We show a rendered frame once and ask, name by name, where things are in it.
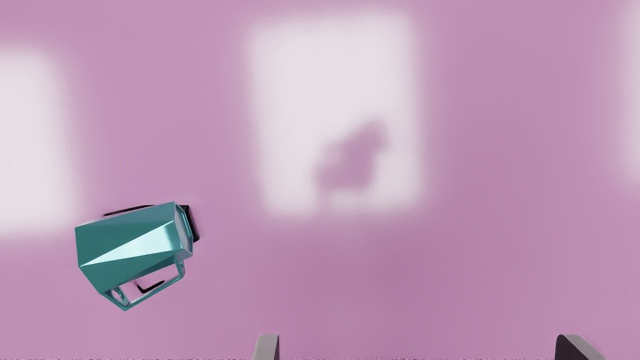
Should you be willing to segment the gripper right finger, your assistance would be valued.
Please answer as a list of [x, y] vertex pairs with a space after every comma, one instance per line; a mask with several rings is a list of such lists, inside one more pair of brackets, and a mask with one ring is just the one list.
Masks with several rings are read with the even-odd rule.
[[555, 360], [608, 360], [589, 341], [576, 333], [561, 333], [555, 343]]

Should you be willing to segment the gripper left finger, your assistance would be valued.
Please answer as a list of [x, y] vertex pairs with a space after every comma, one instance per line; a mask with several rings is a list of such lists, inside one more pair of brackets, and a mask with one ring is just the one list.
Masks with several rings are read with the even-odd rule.
[[254, 344], [252, 360], [281, 360], [278, 333], [263, 333]]

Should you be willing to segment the teal faceted mug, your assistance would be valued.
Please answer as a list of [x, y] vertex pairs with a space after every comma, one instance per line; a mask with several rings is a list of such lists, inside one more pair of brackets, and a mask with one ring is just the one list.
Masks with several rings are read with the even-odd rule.
[[122, 311], [185, 278], [201, 238], [187, 204], [140, 205], [103, 214], [74, 228], [78, 268]]

